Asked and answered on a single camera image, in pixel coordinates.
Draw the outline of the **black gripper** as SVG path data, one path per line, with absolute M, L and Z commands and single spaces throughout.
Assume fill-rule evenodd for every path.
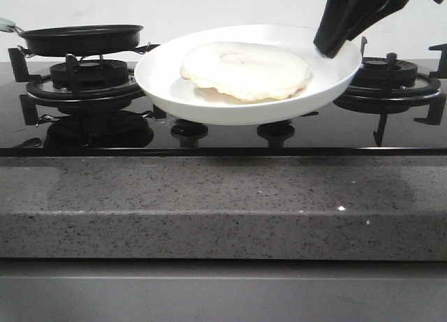
M 445 0 L 433 0 L 437 4 Z M 327 0 L 314 37 L 318 51 L 333 58 L 346 41 L 352 41 L 383 18 L 403 9 L 409 0 Z

